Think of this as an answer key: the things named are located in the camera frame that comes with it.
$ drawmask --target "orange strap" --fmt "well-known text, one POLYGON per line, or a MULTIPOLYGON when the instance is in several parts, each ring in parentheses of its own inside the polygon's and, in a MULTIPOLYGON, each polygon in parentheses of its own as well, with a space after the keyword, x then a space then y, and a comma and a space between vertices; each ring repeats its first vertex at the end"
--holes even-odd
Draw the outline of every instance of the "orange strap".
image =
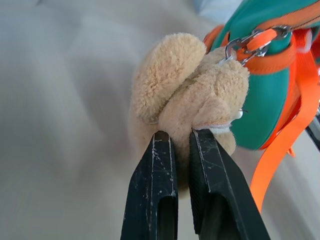
MULTIPOLYGON (((237 59, 240 61, 250 56, 244 54, 243 49, 238 50, 236 55, 237 59)), ((295 60, 295 55, 296 49, 291 43, 286 50, 274 55, 254 57, 250 59, 245 66, 249 69, 250 73, 254 75, 274 74, 289 68, 295 60)))
POLYGON ((218 25, 204 37, 203 42, 206 46, 207 53, 210 52, 212 44, 214 43, 215 39, 217 38, 217 36, 219 35, 219 33, 223 28, 224 28, 224 25, 218 25))
POLYGON ((276 38, 277 32, 273 29, 265 30, 258 35, 256 35, 248 44, 246 45, 246 48, 253 52, 261 47, 266 46, 269 44, 274 38, 276 38))
POLYGON ((287 97, 282 109, 282 113, 279 117, 278 123, 276 124, 271 136, 263 144, 260 149, 266 149, 275 139, 277 134, 283 129, 291 120, 297 115, 301 107, 300 90, 296 82, 297 75, 297 61, 296 61, 296 39, 291 39, 291 45, 293 47, 294 56, 292 57, 292 64, 289 67, 289 85, 287 97))
POLYGON ((296 26, 297 22, 304 23, 299 25, 300 29, 306 28, 319 21, 320 0, 310 4, 300 10, 284 14, 283 16, 272 18, 261 23, 257 29, 266 30, 271 26, 296 26))
POLYGON ((229 43, 229 37, 230 37, 230 32, 227 32, 221 42, 221 47, 227 46, 227 44, 229 43))
MULTIPOLYGON (((304 35, 295 34, 295 37, 301 39, 304 35)), ((301 92, 301 108, 265 150, 253 174, 250 190, 260 212, 269 183, 281 160, 315 117, 319 107, 319 77, 313 55, 310 51, 297 53, 296 61, 296 82, 301 92)))

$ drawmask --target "metal clip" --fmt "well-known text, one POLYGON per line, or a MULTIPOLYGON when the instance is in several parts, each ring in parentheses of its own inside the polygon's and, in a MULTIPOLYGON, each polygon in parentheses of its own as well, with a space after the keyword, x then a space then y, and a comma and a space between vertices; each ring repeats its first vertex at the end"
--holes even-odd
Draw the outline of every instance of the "metal clip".
MULTIPOLYGON (((277 37, 274 40, 284 39, 291 31, 291 28, 286 25, 275 26, 272 29, 274 29, 277 32, 277 37)), ((244 53, 250 55, 249 57, 239 61, 242 65, 245 65, 253 57, 264 57, 268 51, 268 47, 269 47, 269 44, 271 43, 271 41, 267 42, 265 45, 261 46, 260 48, 258 48, 257 50, 254 50, 254 51, 249 51, 246 48, 247 44, 254 37, 256 37, 257 35, 259 35, 262 32, 263 32, 263 30, 255 29, 255 30, 253 30, 253 32, 249 36, 245 36, 243 38, 236 38, 236 39, 230 41, 225 48, 225 60, 232 58, 231 51, 234 48, 244 49, 244 53)))
MULTIPOLYGON (((259 35, 260 33, 262 33, 263 31, 260 30, 260 29, 255 29, 251 35, 249 36, 245 36, 243 38, 236 38, 232 41, 230 41, 228 43, 228 45, 226 46, 225 48, 225 59, 230 59, 231 58, 231 51, 232 49, 234 48, 246 48, 247 44, 250 42, 250 40, 254 37, 256 37, 257 35, 259 35)), ((260 48, 258 48, 257 50, 255 51, 249 51, 247 49, 245 49, 244 53, 245 54, 251 54, 249 57, 243 59, 240 61, 240 63, 242 65, 245 65, 246 62, 248 62, 250 59, 252 59, 253 57, 263 57, 267 51, 268 51, 268 45, 269 43, 267 43, 265 46, 262 46, 260 48)))

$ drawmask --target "gray background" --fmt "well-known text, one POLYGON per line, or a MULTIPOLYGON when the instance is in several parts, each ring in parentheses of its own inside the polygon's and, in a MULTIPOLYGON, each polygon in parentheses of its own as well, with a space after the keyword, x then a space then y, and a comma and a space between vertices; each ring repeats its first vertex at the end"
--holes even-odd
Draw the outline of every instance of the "gray background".
MULTIPOLYGON (((202 39, 217 23, 190 0, 0 0, 0 239, 119 239, 137 164, 133 71, 164 35, 202 39)), ((305 133, 294 150, 262 217, 273 240, 320 240, 320 155, 305 133)), ((234 154, 249 182, 260 155, 234 154)), ((190 207, 180 201, 180 240, 197 239, 190 207)))

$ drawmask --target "green bag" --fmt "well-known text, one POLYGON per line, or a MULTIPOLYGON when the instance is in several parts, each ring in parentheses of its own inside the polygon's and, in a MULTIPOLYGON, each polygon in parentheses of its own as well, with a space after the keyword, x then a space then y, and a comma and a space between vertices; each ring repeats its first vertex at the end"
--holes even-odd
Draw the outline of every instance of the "green bag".
POLYGON ((231 130, 239 146, 266 149, 251 182, 259 209, 282 158, 317 112, 319 29, 319 0, 244 0, 204 40, 210 51, 234 48, 250 71, 246 113, 231 130))

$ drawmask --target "beige teddy bear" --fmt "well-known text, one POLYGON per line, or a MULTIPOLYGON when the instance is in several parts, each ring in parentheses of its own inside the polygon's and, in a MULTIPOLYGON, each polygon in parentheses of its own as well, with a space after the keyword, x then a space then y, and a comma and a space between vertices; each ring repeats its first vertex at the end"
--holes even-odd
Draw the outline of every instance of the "beige teddy bear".
POLYGON ((241 117, 249 72, 236 60, 221 62, 224 58, 224 47, 206 54, 197 37, 172 34, 147 54, 133 80, 129 128, 138 157, 155 132, 167 132, 180 191, 188 189, 192 129, 210 129, 230 155, 236 147, 229 127, 241 117))

